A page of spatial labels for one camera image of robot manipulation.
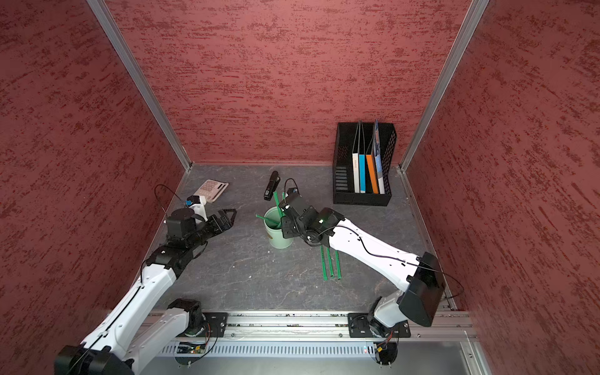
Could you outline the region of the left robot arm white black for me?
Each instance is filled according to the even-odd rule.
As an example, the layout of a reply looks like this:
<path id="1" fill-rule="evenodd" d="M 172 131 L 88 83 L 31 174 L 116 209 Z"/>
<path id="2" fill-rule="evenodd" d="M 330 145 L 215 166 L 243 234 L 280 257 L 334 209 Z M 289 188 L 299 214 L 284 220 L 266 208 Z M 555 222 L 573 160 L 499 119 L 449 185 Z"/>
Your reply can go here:
<path id="1" fill-rule="evenodd" d="M 218 338 L 198 301 L 178 298 L 143 334 L 138 332 L 155 304 L 203 254 L 208 240 L 234 226 L 236 209 L 203 217 L 198 206 L 177 209 L 167 217 L 167 240 L 140 268 L 140 275 L 109 315 L 78 346 L 56 356 L 56 374 L 139 374 L 175 337 L 208 341 Z"/>

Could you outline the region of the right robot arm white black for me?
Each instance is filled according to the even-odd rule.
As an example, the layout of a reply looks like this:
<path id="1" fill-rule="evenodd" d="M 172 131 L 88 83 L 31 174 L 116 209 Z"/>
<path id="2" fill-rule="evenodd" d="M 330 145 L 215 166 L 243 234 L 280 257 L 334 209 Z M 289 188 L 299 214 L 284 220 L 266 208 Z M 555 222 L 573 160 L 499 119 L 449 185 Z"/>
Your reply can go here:
<path id="1" fill-rule="evenodd" d="M 388 279 L 397 291 L 379 298 L 367 314 L 371 331 L 386 335 L 398 323 L 412 321 L 429 328 L 434 323 L 446 284 L 438 258 L 404 252 L 354 225 L 331 208 L 320 211 L 293 190 L 278 204 L 284 214 L 285 238 L 301 238 L 311 247 L 345 253 Z"/>

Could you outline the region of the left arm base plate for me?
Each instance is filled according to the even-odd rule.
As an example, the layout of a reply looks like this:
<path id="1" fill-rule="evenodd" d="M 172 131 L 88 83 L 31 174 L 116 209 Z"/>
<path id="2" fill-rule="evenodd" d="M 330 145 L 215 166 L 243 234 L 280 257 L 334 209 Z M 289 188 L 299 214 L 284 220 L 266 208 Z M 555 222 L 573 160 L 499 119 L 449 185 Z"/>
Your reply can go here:
<path id="1" fill-rule="evenodd" d="M 203 316 L 209 325 L 211 338 L 223 338 L 228 326 L 229 314 L 227 312 L 204 312 Z"/>

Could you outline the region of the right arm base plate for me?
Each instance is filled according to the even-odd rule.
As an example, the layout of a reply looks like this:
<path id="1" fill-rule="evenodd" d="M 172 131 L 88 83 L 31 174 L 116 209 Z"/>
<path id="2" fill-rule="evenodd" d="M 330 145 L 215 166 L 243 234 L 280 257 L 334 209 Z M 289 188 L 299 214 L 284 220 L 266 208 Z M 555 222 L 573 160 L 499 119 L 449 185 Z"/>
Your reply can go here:
<path id="1" fill-rule="evenodd" d="M 407 320 L 388 328 L 376 320 L 369 321 L 366 313 L 348 314 L 348 331 L 351 338 L 410 338 L 411 332 Z"/>

